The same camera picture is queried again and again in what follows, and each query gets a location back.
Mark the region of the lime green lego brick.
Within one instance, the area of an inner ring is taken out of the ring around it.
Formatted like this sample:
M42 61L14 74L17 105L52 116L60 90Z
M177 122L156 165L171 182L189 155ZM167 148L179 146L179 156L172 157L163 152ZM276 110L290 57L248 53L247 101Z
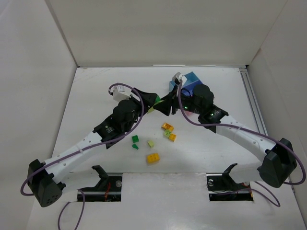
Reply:
M165 137L169 138L170 135L171 135L171 131L169 131L169 130L165 130L165 131L164 131L164 136L165 136Z

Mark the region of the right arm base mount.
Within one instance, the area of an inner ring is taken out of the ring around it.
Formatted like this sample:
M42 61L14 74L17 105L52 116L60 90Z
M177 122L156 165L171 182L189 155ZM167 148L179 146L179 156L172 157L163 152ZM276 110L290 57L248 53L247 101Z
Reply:
M237 184L230 177L235 166L237 163L231 164L224 172L206 174L210 201L254 201L250 185Z

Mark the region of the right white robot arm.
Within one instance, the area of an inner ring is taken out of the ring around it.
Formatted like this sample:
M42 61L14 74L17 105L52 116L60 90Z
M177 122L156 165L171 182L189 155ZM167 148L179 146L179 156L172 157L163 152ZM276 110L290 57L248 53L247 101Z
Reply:
M258 162L229 166L223 175L231 182L263 181L279 188L297 167L292 152L291 142L281 139L278 143L268 137L262 137L253 130L248 131L225 110L213 103L214 94L204 84L196 85L191 96L180 93L174 88L172 92L154 105L154 109L166 116L173 115L178 109L198 114L198 121L206 129L224 136L252 153Z

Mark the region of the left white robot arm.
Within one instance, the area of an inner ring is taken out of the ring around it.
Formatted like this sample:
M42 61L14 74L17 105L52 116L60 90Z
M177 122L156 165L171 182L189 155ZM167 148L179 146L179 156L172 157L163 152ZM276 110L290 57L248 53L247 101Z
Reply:
M123 83L110 86L108 92L118 105L85 138L55 157L44 162L34 160L29 164L23 186L30 188L41 207L54 204L65 192L84 187L99 188L106 184L108 175L99 165L93 166L89 172L76 173L73 169L95 155L93 148L104 145L109 149L124 139L159 98L156 93L136 88L131 89L131 94L126 94L125 86Z

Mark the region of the pale green small lego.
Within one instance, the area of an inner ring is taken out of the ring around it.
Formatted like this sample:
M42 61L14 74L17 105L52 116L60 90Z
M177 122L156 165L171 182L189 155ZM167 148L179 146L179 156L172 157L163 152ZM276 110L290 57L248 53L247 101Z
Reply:
M154 147L154 142L153 141L149 140L149 141L147 141L147 143L148 143L150 148Z

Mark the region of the dark green lego brick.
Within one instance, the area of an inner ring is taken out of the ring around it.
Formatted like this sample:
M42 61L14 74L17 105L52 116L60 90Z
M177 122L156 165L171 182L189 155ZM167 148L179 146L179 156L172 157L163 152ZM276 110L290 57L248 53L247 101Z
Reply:
M159 96L156 97L155 102L161 101L161 98Z

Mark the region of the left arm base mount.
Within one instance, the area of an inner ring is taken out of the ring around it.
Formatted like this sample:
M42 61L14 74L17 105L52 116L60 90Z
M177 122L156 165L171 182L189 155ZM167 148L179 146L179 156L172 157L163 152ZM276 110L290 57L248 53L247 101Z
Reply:
M85 202L120 202L122 189L122 173L106 173L99 166L93 166L99 175L99 181L95 186L82 188Z

